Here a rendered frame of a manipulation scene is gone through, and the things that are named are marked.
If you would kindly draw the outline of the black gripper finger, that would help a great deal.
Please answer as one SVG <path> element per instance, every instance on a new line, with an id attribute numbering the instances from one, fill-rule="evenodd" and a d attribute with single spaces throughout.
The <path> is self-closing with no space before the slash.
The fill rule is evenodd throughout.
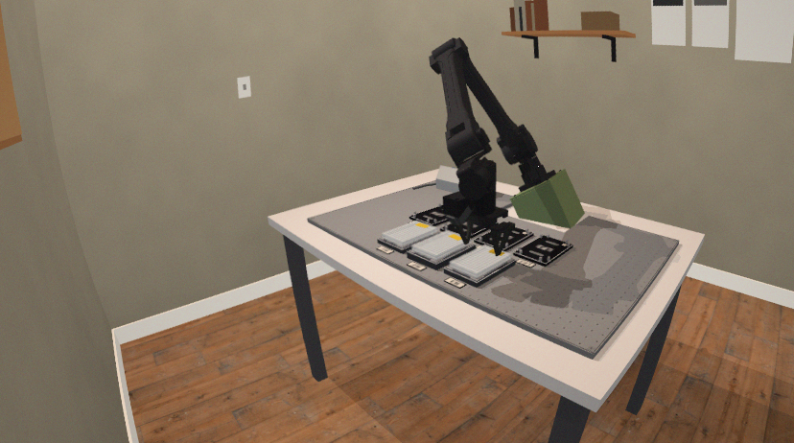
<path id="1" fill-rule="evenodd" d="M 455 228 L 457 229 L 457 231 L 458 231 L 458 233 L 459 233 L 459 235 L 460 235 L 460 237 L 461 237 L 461 239 L 462 239 L 462 241 L 463 241 L 463 243 L 465 245 L 469 244 L 469 242 L 470 242 L 472 229 L 473 229 L 473 225 L 474 225 L 474 218 L 469 216 L 466 221 L 467 221 L 467 234 L 466 234 L 466 236 L 465 236 L 465 233 L 463 231 L 462 225 L 461 224 L 459 226 L 455 225 Z"/>
<path id="2" fill-rule="evenodd" d="M 494 247 L 494 251 L 495 251 L 495 255 L 496 256 L 501 255 L 502 249 L 503 249 L 503 247 L 505 245 L 505 242 L 507 241 L 508 237 L 510 236 L 511 232 L 513 231 L 513 229 L 515 227 L 515 223 L 514 222 L 510 222 L 509 221 L 508 223 L 510 223 L 510 226 L 507 227 L 505 230 L 503 230 L 501 232 L 495 232 L 495 231 L 491 230 L 491 237 L 492 237 L 493 247 Z M 502 233 L 503 233 L 503 235 L 502 235 Z M 501 235 L 502 235 L 502 241 L 501 241 L 501 244 L 500 244 L 500 247 L 499 247 Z"/>

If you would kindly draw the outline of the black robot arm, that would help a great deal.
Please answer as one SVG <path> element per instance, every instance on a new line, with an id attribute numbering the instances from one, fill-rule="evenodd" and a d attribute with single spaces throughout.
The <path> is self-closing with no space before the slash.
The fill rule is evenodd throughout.
<path id="1" fill-rule="evenodd" d="M 500 136 L 497 143 L 506 161 L 510 165 L 521 163 L 518 167 L 525 185 L 519 188 L 520 192 L 556 175 L 555 170 L 547 173 L 541 165 L 532 135 L 524 124 L 517 126 L 508 117 L 474 66 L 460 37 L 434 49 L 429 60 L 432 70 L 442 77 L 447 107 L 447 150 L 458 168 L 460 192 L 443 197 L 443 213 L 450 223 L 463 225 L 472 211 L 482 217 L 494 213 L 495 190 L 487 190 L 496 186 L 496 162 L 483 157 L 492 148 L 474 117 L 467 85 L 496 127 Z"/>

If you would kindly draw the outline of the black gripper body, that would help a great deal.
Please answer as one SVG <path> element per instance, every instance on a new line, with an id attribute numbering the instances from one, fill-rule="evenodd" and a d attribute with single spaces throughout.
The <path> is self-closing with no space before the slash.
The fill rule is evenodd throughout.
<path id="1" fill-rule="evenodd" d="M 486 217 L 482 217 L 473 213 L 471 213 L 470 216 L 474 217 L 475 225 L 490 229 L 495 232 L 501 232 L 505 230 L 507 227 L 509 227 L 510 223 L 503 221 L 499 224 L 496 224 L 496 222 L 500 217 L 503 218 L 508 217 L 508 210 L 496 206 L 496 186 L 494 188 L 493 187 L 489 188 L 488 191 L 493 191 L 493 190 L 495 190 L 494 213 Z"/>

